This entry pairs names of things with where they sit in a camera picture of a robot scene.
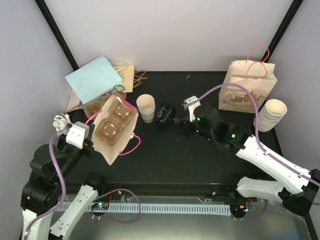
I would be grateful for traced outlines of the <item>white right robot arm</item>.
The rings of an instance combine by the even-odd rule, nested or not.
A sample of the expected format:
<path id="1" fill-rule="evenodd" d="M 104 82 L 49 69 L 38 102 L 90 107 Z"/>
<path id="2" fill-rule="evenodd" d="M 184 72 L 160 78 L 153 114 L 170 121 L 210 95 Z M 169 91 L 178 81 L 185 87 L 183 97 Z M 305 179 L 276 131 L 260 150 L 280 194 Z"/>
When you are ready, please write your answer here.
<path id="1" fill-rule="evenodd" d="M 175 121 L 186 136 L 198 134 L 216 148 L 243 159 L 273 178 L 258 180 L 242 177 L 227 189 L 234 202 L 260 198 L 282 204 L 290 212 L 305 217 L 309 214 L 320 188 L 320 171 L 300 167 L 258 140 L 249 130 L 225 123 L 218 110 L 208 103 L 186 99 L 188 115 Z"/>

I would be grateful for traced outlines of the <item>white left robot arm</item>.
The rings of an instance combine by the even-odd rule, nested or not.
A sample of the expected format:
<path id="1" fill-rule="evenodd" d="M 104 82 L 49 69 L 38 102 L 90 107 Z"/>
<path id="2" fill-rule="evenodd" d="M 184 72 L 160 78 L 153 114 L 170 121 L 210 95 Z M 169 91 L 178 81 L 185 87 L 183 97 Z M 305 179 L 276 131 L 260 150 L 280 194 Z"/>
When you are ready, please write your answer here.
<path id="1" fill-rule="evenodd" d="M 59 150 L 54 145 L 44 144 L 35 151 L 30 162 L 32 171 L 21 195 L 23 240 L 69 239 L 90 203 L 94 199 L 103 199 L 108 192 L 105 178 L 95 173 L 88 174 L 68 209 L 51 224 L 54 213 L 51 209 L 61 206 L 59 201 L 66 189 L 61 186 L 50 150 L 53 150 L 64 181 L 69 178 L 82 156 L 90 157 L 94 152 L 93 143 L 89 139 L 84 141 L 83 149 L 66 144 Z"/>

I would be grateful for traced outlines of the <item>cream paper bag pink sides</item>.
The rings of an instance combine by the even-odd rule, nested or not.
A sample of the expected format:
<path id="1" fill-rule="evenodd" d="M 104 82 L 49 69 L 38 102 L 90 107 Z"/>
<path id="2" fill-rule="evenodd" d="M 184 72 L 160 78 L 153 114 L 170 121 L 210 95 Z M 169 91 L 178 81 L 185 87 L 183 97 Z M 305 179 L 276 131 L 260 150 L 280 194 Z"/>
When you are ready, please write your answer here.
<path id="1" fill-rule="evenodd" d="M 119 94 L 93 100 L 84 106 L 87 122 L 93 121 L 91 141 L 94 150 L 112 165 L 118 156 L 135 151 L 141 138 L 134 134 L 138 110 Z"/>

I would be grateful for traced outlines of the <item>brown pulp cup carrier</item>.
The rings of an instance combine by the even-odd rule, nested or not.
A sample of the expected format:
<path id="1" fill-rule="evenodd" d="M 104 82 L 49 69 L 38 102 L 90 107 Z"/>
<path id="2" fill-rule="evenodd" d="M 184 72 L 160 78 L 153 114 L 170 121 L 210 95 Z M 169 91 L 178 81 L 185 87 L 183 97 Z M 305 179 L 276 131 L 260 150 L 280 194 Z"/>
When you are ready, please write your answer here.
<path id="1" fill-rule="evenodd" d="M 106 144 L 113 145 L 123 132 L 123 128 L 133 119 L 135 111 L 115 100 L 108 110 L 108 117 L 101 120 L 95 131 L 96 136 Z"/>

